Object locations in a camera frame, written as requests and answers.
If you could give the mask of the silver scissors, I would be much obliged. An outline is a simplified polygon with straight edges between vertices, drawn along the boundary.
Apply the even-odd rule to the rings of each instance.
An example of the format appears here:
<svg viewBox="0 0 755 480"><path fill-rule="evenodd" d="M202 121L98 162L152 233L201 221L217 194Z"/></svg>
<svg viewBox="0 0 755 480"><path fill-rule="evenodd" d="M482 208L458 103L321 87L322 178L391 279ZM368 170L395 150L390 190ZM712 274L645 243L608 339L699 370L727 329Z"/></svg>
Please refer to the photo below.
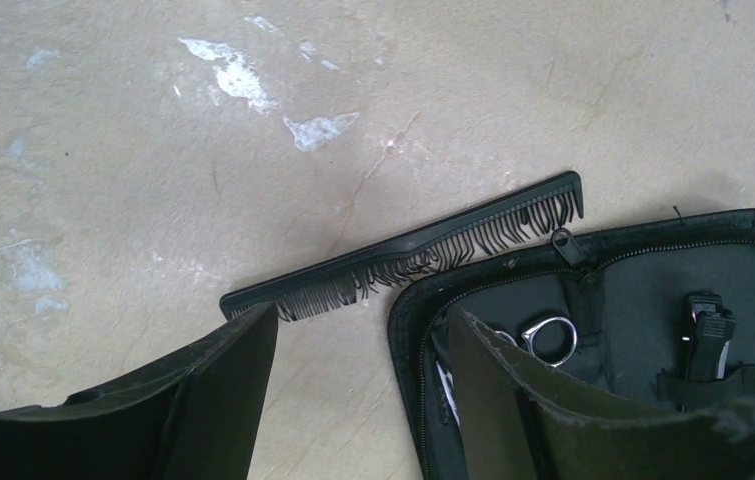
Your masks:
<svg viewBox="0 0 755 480"><path fill-rule="evenodd" d="M495 335L554 368L571 359L579 340L576 326L565 316L543 318L516 335L503 330L496 330Z"/></svg>
<svg viewBox="0 0 755 480"><path fill-rule="evenodd" d="M449 409L451 416L454 420L454 423L457 427L461 425L460 418L458 415L458 410L454 398L454 383L453 383L453 376L449 369L445 368L443 364L440 361L435 362L437 372L439 375L439 379L442 385L443 390L443 396L444 396L444 402L447 405L447 408Z"/></svg>

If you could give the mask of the black zip tool case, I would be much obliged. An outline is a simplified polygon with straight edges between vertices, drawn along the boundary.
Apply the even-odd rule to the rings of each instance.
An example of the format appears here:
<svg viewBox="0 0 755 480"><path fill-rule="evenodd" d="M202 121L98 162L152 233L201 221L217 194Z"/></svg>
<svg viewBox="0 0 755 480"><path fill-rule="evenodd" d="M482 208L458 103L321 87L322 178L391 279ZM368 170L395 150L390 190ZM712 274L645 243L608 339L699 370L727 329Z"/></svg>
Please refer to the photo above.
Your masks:
<svg viewBox="0 0 755 480"><path fill-rule="evenodd" d="M737 325L725 377L683 378L686 296L722 297ZM436 361L450 370L448 314L462 309L516 335L550 316L576 326L556 369L610 394L692 413L755 400L755 209L679 217L573 236L419 280L398 297L388 337L426 479L472 479Z"/></svg>

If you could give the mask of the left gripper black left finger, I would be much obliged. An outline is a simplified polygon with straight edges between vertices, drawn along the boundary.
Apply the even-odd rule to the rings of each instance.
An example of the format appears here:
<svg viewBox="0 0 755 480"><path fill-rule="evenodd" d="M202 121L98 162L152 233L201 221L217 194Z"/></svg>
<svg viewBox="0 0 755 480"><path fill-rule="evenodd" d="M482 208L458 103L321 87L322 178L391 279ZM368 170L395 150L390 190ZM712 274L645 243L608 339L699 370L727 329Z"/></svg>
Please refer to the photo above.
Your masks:
<svg viewBox="0 0 755 480"><path fill-rule="evenodd" d="M0 479L244 479L274 361L277 310L62 404L0 411Z"/></svg>

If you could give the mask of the black hair clip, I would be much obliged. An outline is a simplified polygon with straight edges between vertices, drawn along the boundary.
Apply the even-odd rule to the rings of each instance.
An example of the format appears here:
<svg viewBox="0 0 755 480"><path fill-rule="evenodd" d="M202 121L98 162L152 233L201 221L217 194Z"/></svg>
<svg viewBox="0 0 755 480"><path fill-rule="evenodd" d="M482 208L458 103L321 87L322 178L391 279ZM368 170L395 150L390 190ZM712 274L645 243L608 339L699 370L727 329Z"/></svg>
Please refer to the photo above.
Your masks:
<svg viewBox="0 0 755 480"><path fill-rule="evenodd" d="M683 378L705 383L725 377L730 342L737 321L721 296L708 292L686 296L689 319L684 321Z"/></svg>

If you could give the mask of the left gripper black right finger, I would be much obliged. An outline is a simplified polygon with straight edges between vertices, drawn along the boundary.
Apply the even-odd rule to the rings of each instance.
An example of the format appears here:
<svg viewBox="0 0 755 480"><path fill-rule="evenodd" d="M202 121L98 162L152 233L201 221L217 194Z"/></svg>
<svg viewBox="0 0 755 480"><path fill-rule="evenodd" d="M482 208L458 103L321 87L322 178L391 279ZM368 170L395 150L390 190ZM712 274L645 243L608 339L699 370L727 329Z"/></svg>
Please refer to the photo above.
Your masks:
<svg viewBox="0 0 755 480"><path fill-rule="evenodd" d="M676 413L550 367L470 313L448 314L472 479L755 479L755 400Z"/></svg>

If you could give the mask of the black hair comb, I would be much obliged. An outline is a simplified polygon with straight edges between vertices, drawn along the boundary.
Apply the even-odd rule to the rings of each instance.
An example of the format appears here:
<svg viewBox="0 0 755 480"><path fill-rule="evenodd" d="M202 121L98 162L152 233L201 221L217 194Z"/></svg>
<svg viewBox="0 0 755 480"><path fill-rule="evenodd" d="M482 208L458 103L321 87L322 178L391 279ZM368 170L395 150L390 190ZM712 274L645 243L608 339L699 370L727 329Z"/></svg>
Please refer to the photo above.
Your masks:
<svg viewBox="0 0 755 480"><path fill-rule="evenodd" d="M545 237L584 216L582 180L565 171L454 215L223 295L228 320L270 302L280 319L299 321L368 298L426 274L494 256Z"/></svg>

